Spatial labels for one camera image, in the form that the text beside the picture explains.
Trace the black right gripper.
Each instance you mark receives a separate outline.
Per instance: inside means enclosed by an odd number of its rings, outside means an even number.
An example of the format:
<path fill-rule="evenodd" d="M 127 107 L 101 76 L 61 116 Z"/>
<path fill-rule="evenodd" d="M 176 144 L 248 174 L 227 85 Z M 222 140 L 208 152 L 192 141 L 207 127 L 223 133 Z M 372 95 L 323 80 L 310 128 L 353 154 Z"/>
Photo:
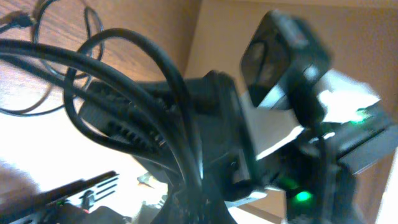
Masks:
<path fill-rule="evenodd" d="M 237 201 L 261 188 L 254 144 L 234 80 L 212 70 L 185 81 L 192 97 L 203 152 L 204 187 Z"/>

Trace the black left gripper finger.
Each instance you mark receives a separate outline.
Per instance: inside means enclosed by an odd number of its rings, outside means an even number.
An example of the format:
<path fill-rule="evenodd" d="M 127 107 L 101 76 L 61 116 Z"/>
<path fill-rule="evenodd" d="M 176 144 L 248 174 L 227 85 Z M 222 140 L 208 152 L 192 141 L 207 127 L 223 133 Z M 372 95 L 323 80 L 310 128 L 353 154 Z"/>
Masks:
<path fill-rule="evenodd" d="M 236 224 L 218 191 L 199 192 L 184 186 L 169 187 L 157 214 L 160 224 Z"/>

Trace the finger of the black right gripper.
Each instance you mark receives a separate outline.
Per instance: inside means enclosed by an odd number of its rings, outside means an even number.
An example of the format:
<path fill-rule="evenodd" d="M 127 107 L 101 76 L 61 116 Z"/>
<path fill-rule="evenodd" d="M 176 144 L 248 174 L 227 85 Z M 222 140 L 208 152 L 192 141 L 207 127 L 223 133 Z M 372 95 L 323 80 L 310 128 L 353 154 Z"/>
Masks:
<path fill-rule="evenodd" d="M 180 169 L 163 136 L 150 124 L 140 109 L 109 85 L 101 81 L 92 81 L 85 86 L 86 90 L 99 95 L 115 104 L 119 109 L 128 112 L 129 121 L 121 121 L 96 105 L 85 101 L 78 116 L 107 137 L 121 143 L 130 144 L 137 151 L 147 152 L 165 159 L 169 165 L 167 171 L 178 174 Z"/>

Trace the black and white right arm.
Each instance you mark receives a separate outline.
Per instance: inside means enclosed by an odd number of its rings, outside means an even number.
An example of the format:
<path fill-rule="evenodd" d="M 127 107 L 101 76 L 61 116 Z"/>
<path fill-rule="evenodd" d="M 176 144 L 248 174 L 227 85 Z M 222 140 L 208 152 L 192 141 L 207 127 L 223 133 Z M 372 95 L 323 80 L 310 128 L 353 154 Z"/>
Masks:
<path fill-rule="evenodd" d="M 246 110 L 234 81 L 212 70 L 186 82 L 202 142 L 202 191 L 175 186 L 157 220 L 232 223 L 227 207 L 263 187 L 287 195 L 289 223 L 358 223 L 354 173 L 397 146 L 397 125 L 366 86 L 330 69 L 315 80 L 322 122 L 309 115 L 304 88 L 275 86 L 274 106 Z"/>

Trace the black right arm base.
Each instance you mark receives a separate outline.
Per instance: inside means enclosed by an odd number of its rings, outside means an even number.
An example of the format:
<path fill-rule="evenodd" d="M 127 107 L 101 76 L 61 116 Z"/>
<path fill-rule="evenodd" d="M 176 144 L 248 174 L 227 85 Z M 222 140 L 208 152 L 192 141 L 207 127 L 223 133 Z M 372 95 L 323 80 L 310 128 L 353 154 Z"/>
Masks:
<path fill-rule="evenodd" d="M 109 171 L 38 195 L 26 196 L 1 209 L 1 223 L 129 223 L 103 205 L 116 193 L 119 174 Z"/>

